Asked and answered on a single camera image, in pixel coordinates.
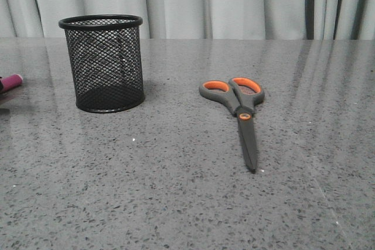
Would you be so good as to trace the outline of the black mesh pen cup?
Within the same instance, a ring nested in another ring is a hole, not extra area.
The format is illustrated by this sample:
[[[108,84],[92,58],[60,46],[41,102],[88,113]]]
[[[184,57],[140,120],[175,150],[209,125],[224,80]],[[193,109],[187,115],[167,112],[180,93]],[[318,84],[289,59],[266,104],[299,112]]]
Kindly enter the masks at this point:
[[[135,15],[86,15],[62,19],[77,108],[124,111],[145,99],[139,28]]]

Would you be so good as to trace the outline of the pink marker pen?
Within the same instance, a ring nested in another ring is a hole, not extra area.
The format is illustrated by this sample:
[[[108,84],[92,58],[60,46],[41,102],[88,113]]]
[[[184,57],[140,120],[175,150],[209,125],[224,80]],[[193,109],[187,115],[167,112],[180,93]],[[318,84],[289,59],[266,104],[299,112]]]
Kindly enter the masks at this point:
[[[1,93],[8,92],[11,89],[14,89],[23,83],[23,77],[19,74],[13,74],[8,77],[1,77],[1,82],[3,84],[3,90]]]

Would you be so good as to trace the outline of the grey curtain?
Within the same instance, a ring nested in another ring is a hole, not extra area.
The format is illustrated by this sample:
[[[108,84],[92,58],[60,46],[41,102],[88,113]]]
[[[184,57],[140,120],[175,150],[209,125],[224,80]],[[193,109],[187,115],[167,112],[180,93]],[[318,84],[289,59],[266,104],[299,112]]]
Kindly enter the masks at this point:
[[[61,37],[59,20],[143,19],[155,39],[374,39],[374,0],[1,0],[1,36]]]

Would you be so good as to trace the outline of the grey orange scissors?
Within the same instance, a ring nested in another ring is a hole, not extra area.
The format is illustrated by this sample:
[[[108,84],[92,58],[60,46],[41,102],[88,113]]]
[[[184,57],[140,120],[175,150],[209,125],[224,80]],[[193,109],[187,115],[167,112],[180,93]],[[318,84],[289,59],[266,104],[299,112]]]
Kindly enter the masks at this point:
[[[244,162],[251,172],[256,172],[258,149],[253,117],[255,106],[263,102],[265,97],[261,86],[249,78],[234,77],[228,82],[206,81],[199,86],[199,93],[208,100],[225,105],[237,118]]]

